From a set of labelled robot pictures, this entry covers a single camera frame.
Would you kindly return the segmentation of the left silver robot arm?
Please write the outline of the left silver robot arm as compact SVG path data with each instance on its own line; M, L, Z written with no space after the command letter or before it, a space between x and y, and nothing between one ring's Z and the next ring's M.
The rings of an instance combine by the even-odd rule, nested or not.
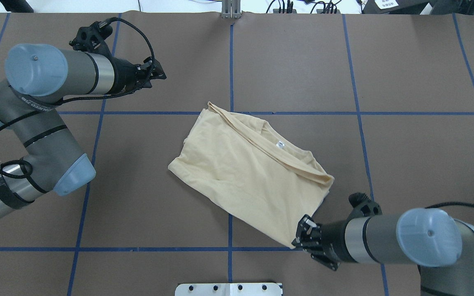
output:
M151 88L166 79L160 62L115 58L107 45L18 44L0 82L0 132L15 133L27 154L0 164L0 219L51 191L65 196L96 176L90 158L56 110L75 101L102 100Z

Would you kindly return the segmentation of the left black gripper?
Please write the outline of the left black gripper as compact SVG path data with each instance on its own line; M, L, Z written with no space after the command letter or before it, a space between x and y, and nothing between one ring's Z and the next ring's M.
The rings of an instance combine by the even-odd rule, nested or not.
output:
M166 79L165 71L157 59L146 58L142 64L116 59L116 94L152 88L153 79Z

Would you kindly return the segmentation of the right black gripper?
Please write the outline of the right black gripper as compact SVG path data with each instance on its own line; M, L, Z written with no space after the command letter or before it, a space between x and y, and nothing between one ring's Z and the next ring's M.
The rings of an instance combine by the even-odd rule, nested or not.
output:
M337 271L340 264L346 262L345 228L345 220L320 224L305 214L297 223L291 244L320 264Z

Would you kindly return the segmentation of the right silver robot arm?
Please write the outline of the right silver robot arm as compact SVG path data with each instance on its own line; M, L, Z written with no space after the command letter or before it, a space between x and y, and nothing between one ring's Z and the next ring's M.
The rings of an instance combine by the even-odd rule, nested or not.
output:
M340 264L411 264L422 296L474 296L474 226L437 208L352 214L329 224L308 215L292 245L337 270Z

